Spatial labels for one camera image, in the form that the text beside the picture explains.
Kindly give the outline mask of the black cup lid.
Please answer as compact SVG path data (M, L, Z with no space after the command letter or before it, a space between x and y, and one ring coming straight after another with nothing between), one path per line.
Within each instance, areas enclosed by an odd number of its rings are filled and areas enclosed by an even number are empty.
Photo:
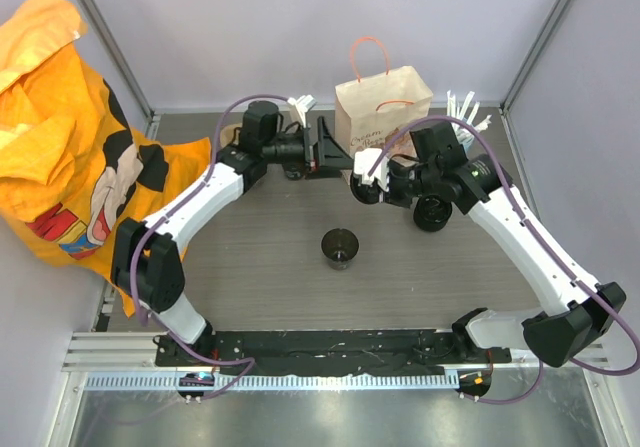
M377 185L367 185L361 182L360 177L351 176L350 190L354 198L365 205L374 205L382 202L383 195Z

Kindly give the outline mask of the paper bag with orange handles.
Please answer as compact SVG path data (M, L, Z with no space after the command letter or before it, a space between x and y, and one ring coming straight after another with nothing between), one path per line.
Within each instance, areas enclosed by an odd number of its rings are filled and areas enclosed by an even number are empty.
M349 155L384 145L409 123L428 115L433 93L412 66L393 68L384 46L385 68L365 77L355 59L359 44L374 37L361 37L350 49L355 79L335 87L335 130L337 143Z

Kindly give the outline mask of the single black coffee cup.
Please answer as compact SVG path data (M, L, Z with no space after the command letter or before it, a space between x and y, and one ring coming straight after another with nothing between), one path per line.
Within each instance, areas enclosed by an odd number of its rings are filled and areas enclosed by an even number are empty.
M346 269L359 251L359 240L350 230L334 228L327 231L321 240L321 252L329 267Z

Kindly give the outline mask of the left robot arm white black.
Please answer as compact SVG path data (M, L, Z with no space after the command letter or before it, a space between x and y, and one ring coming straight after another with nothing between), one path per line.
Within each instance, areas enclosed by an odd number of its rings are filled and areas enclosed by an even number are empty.
M172 202L141 221L123 220L115 237L111 282L129 294L136 312L153 316L190 365L215 364L215 331L185 293L181 256L188 243L217 213L248 192L269 165L291 178L332 178L353 161L331 136L323 117L310 137L310 95L287 101L286 124L278 97L250 96L230 142L220 148L203 174Z

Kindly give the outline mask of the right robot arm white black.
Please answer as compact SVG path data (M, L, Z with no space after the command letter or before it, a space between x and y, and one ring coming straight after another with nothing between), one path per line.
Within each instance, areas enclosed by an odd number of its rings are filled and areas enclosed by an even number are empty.
M618 321L626 294L601 283L554 240L490 153L469 158L447 116L426 118L410 133L415 155L403 165L386 148L355 155L353 194L364 202L414 209L416 224L436 231L453 209L468 216L501 247L534 292L534 309L479 308L451 338L457 358L472 362L490 348L528 349L561 367Z

